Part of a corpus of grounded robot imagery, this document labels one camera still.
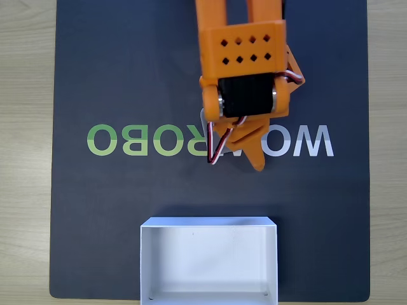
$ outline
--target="wooden table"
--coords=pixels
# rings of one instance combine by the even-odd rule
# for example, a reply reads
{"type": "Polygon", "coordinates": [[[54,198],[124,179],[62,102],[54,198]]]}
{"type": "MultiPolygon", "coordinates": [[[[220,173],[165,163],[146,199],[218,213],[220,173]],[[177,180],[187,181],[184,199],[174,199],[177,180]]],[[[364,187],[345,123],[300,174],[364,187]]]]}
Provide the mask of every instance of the wooden table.
{"type": "MultiPolygon", "coordinates": [[[[48,293],[55,8],[0,0],[0,304],[136,304],[48,293]]],[[[407,304],[407,1],[368,0],[368,9],[368,304],[407,304]]]]}

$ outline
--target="orange 3d printed part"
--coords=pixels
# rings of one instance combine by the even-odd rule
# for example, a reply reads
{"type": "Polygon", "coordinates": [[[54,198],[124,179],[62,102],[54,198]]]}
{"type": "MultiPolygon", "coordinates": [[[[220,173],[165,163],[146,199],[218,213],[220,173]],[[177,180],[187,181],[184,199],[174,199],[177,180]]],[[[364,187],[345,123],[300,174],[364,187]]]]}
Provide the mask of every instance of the orange 3d printed part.
{"type": "Polygon", "coordinates": [[[284,0],[247,0],[249,23],[227,24],[226,0],[196,0],[208,162],[226,145],[262,171],[261,138],[270,118],[287,116],[290,93],[304,83],[286,43],[284,0]],[[221,137],[213,152],[212,133],[221,137]]]}

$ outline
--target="red white black wire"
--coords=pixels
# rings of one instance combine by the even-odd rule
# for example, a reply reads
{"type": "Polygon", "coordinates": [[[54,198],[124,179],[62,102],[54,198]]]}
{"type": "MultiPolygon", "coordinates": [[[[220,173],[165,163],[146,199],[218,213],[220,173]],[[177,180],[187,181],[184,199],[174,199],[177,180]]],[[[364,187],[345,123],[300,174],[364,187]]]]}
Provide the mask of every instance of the red white black wire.
{"type": "Polygon", "coordinates": [[[304,81],[303,77],[297,73],[294,73],[291,70],[285,70],[284,72],[278,72],[275,74],[276,76],[284,76],[288,81],[293,81],[297,85],[302,84],[304,81]]]}
{"type": "MultiPolygon", "coordinates": [[[[247,116],[242,116],[239,120],[234,124],[235,126],[239,126],[245,122],[247,116]]],[[[207,134],[208,134],[208,163],[215,165],[218,161],[226,142],[228,141],[233,128],[226,129],[226,132],[221,137],[219,144],[217,145],[215,152],[214,152],[214,123],[209,122],[207,125],[207,134]]]]}

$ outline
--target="wowrobo logo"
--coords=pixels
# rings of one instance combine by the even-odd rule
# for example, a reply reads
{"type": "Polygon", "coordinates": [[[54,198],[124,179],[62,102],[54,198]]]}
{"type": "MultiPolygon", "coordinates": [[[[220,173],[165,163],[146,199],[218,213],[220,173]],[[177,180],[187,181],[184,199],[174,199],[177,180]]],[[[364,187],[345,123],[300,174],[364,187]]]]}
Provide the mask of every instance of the wowrobo logo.
{"type": "MultiPolygon", "coordinates": [[[[195,125],[187,125],[188,130],[191,132],[193,138],[188,141],[188,151],[193,156],[206,156],[207,151],[198,151],[195,149],[195,144],[197,143],[205,143],[205,137],[203,137],[195,125]]],[[[123,152],[129,156],[147,156],[148,155],[148,125],[128,125],[123,128],[121,131],[121,136],[123,137],[126,142],[123,145],[123,152]],[[133,138],[130,136],[130,131],[132,130],[139,130],[141,132],[141,136],[138,138],[133,138]],[[140,149],[132,150],[132,144],[139,144],[140,149]]],[[[331,139],[329,138],[328,127],[326,125],[319,125],[317,130],[317,135],[315,137],[315,142],[313,143],[311,140],[311,135],[308,129],[308,125],[300,125],[298,129],[297,139],[295,142],[294,147],[294,157],[298,157],[301,154],[301,147],[303,145],[303,141],[305,139],[305,143],[308,147],[308,152],[311,157],[318,156],[319,153],[319,146],[321,144],[321,140],[324,138],[325,143],[325,150],[326,155],[328,157],[333,157],[334,152],[332,149],[331,139]]],[[[184,146],[184,135],[181,129],[179,129],[175,125],[163,125],[154,133],[153,136],[153,144],[155,150],[161,154],[162,156],[171,157],[178,154],[184,146]],[[176,135],[176,143],[174,144],[174,148],[170,150],[166,150],[161,145],[161,136],[163,132],[169,131],[173,132],[176,135]]],[[[111,154],[117,146],[117,133],[113,127],[105,124],[99,124],[92,127],[88,132],[88,147],[89,150],[97,156],[107,156],[111,154]],[[95,145],[95,135],[99,131],[106,131],[110,135],[110,144],[106,149],[99,149],[95,145]]],[[[263,136],[261,139],[261,146],[265,154],[273,157],[280,157],[285,155],[289,148],[291,147],[291,135],[288,132],[287,128],[281,125],[270,125],[268,133],[263,136]],[[269,148],[267,144],[267,137],[270,132],[280,132],[283,136],[284,143],[282,147],[277,150],[273,151],[269,148]]],[[[242,151],[235,151],[233,153],[234,156],[241,156],[242,151]]]]}

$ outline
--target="white letter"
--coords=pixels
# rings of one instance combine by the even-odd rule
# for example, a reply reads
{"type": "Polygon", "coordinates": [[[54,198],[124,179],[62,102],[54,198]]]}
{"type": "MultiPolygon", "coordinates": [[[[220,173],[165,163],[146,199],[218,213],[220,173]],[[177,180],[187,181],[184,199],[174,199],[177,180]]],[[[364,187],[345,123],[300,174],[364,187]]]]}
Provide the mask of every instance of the white letter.
{"type": "Polygon", "coordinates": [[[238,151],[234,151],[234,152],[233,152],[233,155],[234,155],[235,157],[240,157],[240,156],[242,155],[242,150],[239,149],[238,151]]]}
{"type": "Polygon", "coordinates": [[[317,137],[315,138],[315,144],[312,145],[310,131],[307,125],[301,125],[298,130],[297,142],[294,148],[294,157],[300,156],[301,145],[303,143],[303,137],[305,136],[305,141],[307,142],[308,151],[311,157],[318,156],[319,144],[321,143],[321,138],[324,136],[326,155],[328,157],[333,157],[333,150],[331,145],[331,139],[329,138],[328,127],[326,125],[319,125],[317,131],[317,137]]]}
{"type": "Polygon", "coordinates": [[[266,133],[262,138],[261,138],[261,148],[263,148],[263,151],[265,154],[271,156],[271,157],[280,157],[286,152],[288,152],[289,148],[291,145],[291,136],[290,133],[288,132],[287,128],[280,126],[280,125],[270,125],[268,129],[268,133],[266,133]],[[281,132],[283,138],[284,138],[284,144],[281,147],[279,151],[272,151],[267,144],[267,137],[268,134],[274,130],[277,130],[281,132]]]}

